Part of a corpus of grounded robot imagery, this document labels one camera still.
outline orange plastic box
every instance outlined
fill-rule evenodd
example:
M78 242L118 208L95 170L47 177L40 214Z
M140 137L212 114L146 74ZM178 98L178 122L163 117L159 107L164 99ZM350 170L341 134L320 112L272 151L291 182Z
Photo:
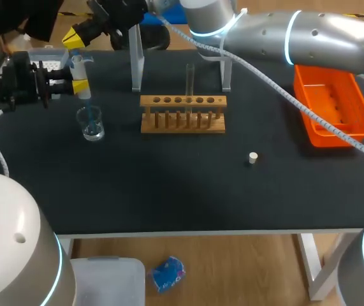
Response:
M364 97L354 75L344 71L295 66L296 98L318 116L358 141L364 139ZM350 147L302 113L315 147Z

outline small white cap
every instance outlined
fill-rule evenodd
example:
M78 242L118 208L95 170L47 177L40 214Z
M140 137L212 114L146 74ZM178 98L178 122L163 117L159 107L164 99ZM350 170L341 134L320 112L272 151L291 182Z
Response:
M250 157L249 158L250 164L255 164L255 162L257 161L257 158L258 158L258 154L255 152L251 152L249 157Z

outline wooden test tube rack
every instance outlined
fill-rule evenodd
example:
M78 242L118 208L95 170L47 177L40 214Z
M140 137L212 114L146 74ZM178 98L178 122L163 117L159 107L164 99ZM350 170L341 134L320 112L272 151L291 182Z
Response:
M223 108L227 107L226 96L192 96L191 102L180 96L141 96L144 107L141 133L225 133ZM158 112L156 108L169 108ZM192 112L172 108L191 108Z

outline blue package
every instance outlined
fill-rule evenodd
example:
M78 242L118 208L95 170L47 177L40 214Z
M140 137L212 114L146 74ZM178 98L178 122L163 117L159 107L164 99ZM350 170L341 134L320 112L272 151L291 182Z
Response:
M159 293L176 285L186 274L183 263L177 258L170 256L164 263L153 269L150 274Z

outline black table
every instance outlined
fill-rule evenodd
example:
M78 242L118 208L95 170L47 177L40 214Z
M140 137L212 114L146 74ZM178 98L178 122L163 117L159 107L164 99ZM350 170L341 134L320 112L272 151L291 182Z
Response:
M49 110L21 106L0 118L10 176L34 196L56 233L364 227L364 155L315 149L299 111L243 67L233 67L225 135L142 135L129 55L91 54L103 141L83 139L77 98ZM183 95L190 62L195 94L223 94L218 64L194 50L147 53L142 94ZM253 64L292 92L292 67ZM259 159L249 166L253 151Z

